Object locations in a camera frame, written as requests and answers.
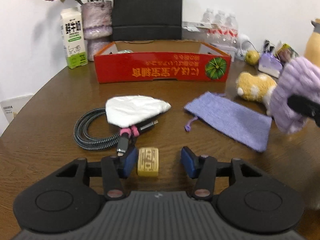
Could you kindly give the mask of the water bottle middle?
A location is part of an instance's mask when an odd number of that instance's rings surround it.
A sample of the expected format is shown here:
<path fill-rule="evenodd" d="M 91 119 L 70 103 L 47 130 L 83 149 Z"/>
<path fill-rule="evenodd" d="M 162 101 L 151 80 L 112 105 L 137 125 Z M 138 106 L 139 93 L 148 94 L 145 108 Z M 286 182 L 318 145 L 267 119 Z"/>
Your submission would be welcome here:
<path fill-rule="evenodd" d="M 213 33 L 214 33 L 214 42 L 215 43 L 223 43 L 223 37 L 225 32 L 225 12 L 219 10 L 214 17 L 213 22 Z"/>

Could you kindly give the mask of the water bottle right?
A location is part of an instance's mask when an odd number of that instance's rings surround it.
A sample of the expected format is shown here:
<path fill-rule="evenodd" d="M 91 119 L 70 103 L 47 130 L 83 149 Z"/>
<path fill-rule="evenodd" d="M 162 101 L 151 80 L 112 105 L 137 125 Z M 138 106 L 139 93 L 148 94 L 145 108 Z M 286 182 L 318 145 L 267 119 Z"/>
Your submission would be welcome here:
<path fill-rule="evenodd" d="M 239 25 L 234 13 L 229 13 L 225 19 L 225 39 L 229 46 L 233 46 L 236 43 L 239 33 Z"/>

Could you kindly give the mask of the white green milk carton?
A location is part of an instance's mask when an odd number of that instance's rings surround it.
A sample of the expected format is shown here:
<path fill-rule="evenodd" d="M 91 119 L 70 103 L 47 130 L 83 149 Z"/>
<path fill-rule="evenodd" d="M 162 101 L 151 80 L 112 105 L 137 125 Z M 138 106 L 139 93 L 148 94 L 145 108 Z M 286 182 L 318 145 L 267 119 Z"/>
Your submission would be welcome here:
<path fill-rule="evenodd" d="M 74 69 L 88 63 L 81 12 L 77 7 L 63 9 L 60 29 L 67 66 Z"/>

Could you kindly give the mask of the yellow thermos jug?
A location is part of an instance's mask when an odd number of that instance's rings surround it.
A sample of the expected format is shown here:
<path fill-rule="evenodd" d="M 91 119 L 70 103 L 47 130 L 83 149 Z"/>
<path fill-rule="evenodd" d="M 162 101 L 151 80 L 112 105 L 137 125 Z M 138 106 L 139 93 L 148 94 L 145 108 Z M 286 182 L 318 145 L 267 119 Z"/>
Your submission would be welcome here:
<path fill-rule="evenodd" d="M 311 21 L 313 32 L 306 44 L 304 57 L 311 63 L 320 67 L 320 19 Z"/>

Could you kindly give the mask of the yellow white plush toy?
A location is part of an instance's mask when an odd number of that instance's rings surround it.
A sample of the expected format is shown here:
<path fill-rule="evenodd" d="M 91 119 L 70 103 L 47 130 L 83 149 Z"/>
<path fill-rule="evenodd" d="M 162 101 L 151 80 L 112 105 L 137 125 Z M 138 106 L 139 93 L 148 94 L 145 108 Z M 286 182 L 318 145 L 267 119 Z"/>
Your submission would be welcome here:
<path fill-rule="evenodd" d="M 266 114 L 271 116 L 270 99 L 277 83 L 267 74 L 251 75 L 242 72 L 236 80 L 237 95 L 247 101 L 263 103 Z"/>

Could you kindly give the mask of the clear plastic food container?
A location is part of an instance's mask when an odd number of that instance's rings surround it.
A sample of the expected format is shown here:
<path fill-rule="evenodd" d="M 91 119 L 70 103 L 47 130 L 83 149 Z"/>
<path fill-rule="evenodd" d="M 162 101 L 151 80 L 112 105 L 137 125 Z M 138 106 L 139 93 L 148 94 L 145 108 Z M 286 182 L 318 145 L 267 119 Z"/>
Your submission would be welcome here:
<path fill-rule="evenodd" d="M 182 29 L 182 39 L 210 43 L 211 35 L 209 29 L 187 27 Z"/>

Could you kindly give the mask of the black paper shopping bag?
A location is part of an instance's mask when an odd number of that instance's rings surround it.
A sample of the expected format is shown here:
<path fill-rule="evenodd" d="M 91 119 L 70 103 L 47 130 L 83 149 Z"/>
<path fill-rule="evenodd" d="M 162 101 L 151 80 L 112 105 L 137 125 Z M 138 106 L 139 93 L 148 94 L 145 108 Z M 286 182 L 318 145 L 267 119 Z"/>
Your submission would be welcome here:
<path fill-rule="evenodd" d="M 182 0 L 113 0 L 113 40 L 182 38 Z"/>

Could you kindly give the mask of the water bottle left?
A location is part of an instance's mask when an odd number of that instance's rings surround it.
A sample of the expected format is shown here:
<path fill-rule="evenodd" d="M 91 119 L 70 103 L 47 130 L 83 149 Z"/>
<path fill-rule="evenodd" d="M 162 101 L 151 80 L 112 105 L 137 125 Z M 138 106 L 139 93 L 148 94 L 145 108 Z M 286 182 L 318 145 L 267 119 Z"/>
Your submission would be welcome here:
<path fill-rule="evenodd" d="M 201 23 L 204 25 L 203 31 L 204 31 L 204 34 L 206 37 L 205 39 L 207 40 L 207 42 L 209 42 L 210 39 L 212 38 L 212 34 L 210 32 L 212 29 L 213 19 L 214 19 L 213 10 L 210 8 L 207 8 L 203 13 L 202 20 L 201 20 Z"/>

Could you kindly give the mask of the colourful snack packet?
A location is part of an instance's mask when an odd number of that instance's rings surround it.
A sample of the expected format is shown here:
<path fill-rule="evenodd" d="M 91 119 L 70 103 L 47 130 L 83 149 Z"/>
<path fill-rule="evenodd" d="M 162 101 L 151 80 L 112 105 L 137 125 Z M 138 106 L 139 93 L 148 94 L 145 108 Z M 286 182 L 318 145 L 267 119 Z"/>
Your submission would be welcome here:
<path fill-rule="evenodd" d="M 299 54 L 289 44 L 281 42 L 277 45 L 274 55 L 282 64 L 286 64 L 299 56 Z"/>

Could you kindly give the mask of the small white round fan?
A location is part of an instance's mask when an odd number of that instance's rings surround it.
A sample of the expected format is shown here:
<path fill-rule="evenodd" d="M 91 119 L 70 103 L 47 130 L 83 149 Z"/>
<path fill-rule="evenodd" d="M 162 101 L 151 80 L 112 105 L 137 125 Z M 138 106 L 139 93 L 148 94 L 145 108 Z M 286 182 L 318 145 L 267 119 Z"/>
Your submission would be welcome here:
<path fill-rule="evenodd" d="M 239 34 L 236 39 L 236 58 L 243 60 L 251 46 L 249 37 L 245 34 Z"/>

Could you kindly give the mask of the iridescent plastic wrap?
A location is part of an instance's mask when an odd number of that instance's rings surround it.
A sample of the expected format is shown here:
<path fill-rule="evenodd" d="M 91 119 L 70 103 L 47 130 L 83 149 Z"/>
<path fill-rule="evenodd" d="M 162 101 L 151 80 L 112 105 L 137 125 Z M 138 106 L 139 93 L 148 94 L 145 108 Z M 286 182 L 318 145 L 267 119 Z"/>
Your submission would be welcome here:
<path fill-rule="evenodd" d="M 129 50 L 129 49 L 125 49 L 125 50 L 119 50 L 117 53 L 118 54 L 127 54 L 127 53 L 133 53 L 133 51 Z"/>

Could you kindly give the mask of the yellow green apple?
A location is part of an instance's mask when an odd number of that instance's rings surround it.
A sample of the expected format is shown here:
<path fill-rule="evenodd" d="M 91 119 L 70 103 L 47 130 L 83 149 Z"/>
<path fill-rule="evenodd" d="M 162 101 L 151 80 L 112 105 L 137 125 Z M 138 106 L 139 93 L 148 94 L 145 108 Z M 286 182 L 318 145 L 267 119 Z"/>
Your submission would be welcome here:
<path fill-rule="evenodd" d="M 245 55 L 245 62 L 250 66 L 255 66 L 259 63 L 260 54 L 256 50 L 249 50 Z"/>

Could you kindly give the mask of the water bottle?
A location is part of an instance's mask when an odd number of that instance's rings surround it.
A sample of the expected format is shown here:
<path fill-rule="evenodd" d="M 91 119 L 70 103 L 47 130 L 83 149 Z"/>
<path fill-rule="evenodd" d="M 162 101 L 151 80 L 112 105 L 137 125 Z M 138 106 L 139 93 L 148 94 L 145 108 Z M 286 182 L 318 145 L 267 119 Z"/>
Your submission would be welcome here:
<path fill-rule="evenodd" d="M 204 34 L 206 37 L 205 39 L 207 40 L 207 42 L 209 42 L 210 39 L 212 38 L 212 34 L 210 32 L 212 29 L 213 19 L 214 19 L 213 10 L 210 8 L 207 8 L 203 13 L 202 20 L 201 20 L 201 23 L 204 25 L 203 31 L 204 31 Z"/>
<path fill-rule="evenodd" d="M 233 46 L 236 43 L 239 33 L 239 25 L 234 13 L 229 13 L 225 19 L 225 39 L 229 46 Z"/>
<path fill-rule="evenodd" d="M 214 42 L 215 43 L 223 43 L 223 37 L 225 32 L 225 12 L 219 10 L 214 17 L 213 22 L 213 33 L 214 33 Z"/>

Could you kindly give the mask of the purple textured vase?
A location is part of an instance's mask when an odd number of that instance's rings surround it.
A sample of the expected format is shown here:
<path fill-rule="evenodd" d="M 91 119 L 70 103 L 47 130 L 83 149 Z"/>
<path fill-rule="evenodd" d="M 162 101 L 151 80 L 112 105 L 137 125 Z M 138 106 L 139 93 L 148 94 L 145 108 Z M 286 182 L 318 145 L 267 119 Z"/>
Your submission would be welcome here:
<path fill-rule="evenodd" d="M 81 15 L 88 61 L 94 61 L 94 55 L 109 43 L 112 35 L 112 2 L 87 2 L 81 6 Z"/>

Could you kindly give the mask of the red cardboard pumpkin box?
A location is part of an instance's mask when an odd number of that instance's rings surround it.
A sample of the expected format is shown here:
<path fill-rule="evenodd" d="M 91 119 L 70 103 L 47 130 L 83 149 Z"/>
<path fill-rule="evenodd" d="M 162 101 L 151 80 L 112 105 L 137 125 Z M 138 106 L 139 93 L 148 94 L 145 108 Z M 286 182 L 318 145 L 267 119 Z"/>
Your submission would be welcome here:
<path fill-rule="evenodd" d="M 133 53 L 118 54 L 129 49 Z M 112 42 L 94 56 L 99 83 L 177 80 L 226 82 L 231 57 L 199 41 Z"/>

